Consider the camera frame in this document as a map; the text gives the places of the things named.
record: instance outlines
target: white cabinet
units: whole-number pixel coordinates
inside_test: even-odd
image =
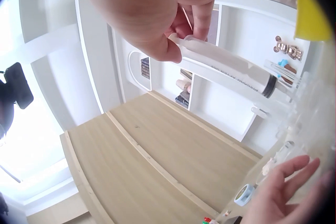
[[[215,0],[209,42],[216,44],[276,75],[264,67],[265,60],[278,63],[282,59],[296,69],[301,76],[309,56],[310,42],[294,39],[296,10],[270,0]],[[172,101],[181,90],[175,85],[181,79],[180,69],[193,73],[191,97],[188,110],[247,145],[259,153],[268,150],[269,143],[275,142],[277,126],[266,130],[256,129],[269,123],[254,123],[257,117],[252,111],[254,102],[268,103],[268,99],[212,68],[202,67],[183,59],[180,64],[158,62],[150,59],[150,80],[141,75],[140,60],[146,57],[116,34],[114,48],[120,71],[126,71],[127,81],[144,92],[155,90]],[[299,47],[303,51],[301,61],[293,60],[281,52],[274,52],[275,37]],[[285,99],[284,95],[274,93],[270,99]],[[253,132],[247,132],[253,125]]]

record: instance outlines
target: plastic tube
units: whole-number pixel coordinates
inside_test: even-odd
[[[192,35],[180,39],[173,33],[169,39],[179,45],[183,58],[220,71],[266,98],[279,87],[279,84],[276,85],[277,78],[274,75],[218,46],[196,39]]]

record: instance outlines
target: small toy figure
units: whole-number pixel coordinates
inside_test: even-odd
[[[282,51],[284,54],[288,54],[292,59],[297,59],[299,61],[302,60],[303,51],[300,51],[296,45],[289,45],[281,41],[280,36],[275,37],[276,46],[274,46],[273,50],[278,53]]]

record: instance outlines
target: black phone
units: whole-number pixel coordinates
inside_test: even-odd
[[[6,80],[6,89],[11,99],[18,104],[19,108],[24,110],[32,101],[34,96],[30,91],[27,80],[24,76],[20,63],[15,63],[4,72]]]

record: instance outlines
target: bright window light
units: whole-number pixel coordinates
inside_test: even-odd
[[[9,66],[1,64],[1,56],[17,46],[11,36],[9,18],[7,0],[3,0],[0,4],[0,70],[2,71]],[[22,65],[22,68],[34,95],[34,101],[25,110],[14,105],[14,120],[4,138],[5,144],[0,147],[0,165],[24,181],[62,160],[64,152],[59,137],[63,131],[43,97],[33,70],[30,65]],[[17,183],[8,177],[5,172],[0,171],[0,190],[6,187],[6,183]]]

